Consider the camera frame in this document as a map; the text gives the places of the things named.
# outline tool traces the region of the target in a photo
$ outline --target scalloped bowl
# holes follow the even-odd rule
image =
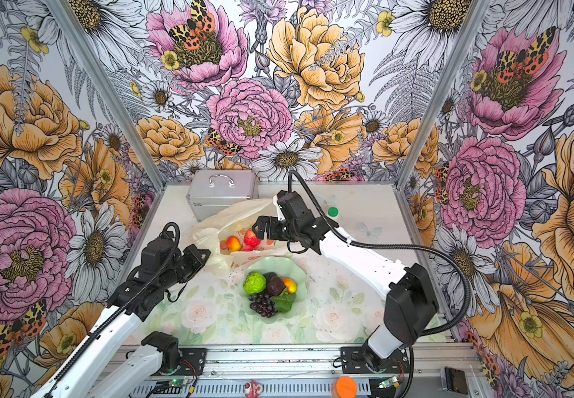
[[[239,294],[243,300],[243,311],[245,311],[246,314],[257,316],[258,319],[265,323],[273,323],[277,319],[289,319],[294,316],[294,314],[298,313],[298,310],[304,305],[304,301],[307,299],[307,286],[305,286],[307,275],[305,274],[305,271],[301,270],[293,261],[291,261],[291,259],[287,259],[285,257],[264,257],[247,268],[245,276],[247,276],[251,271],[257,271],[261,274],[275,272],[276,275],[281,276],[282,278],[290,278],[296,283],[298,290],[296,291],[296,299],[291,305],[291,311],[286,313],[279,312],[271,318],[265,318],[250,308],[250,295],[247,294],[243,287],[243,283],[241,283],[239,285]]]

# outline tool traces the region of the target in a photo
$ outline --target orange lid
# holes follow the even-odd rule
[[[355,398],[358,386],[352,378],[343,376],[335,381],[335,390],[339,398]]]

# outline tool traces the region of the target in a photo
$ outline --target translucent beige plastic bag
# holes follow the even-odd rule
[[[219,276],[229,275],[232,268],[247,266],[261,257],[281,257],[289,253],[285,242],[263,240],[253,251],[221,254],[220,242],[234,235],[242,244],[245,232],[256,222],[258,216],[277,216],[272,199],[253,199],[231,205],[195,225],[179,247],[194,243],[199,249],[209,249],[212,253],[205,269]]]

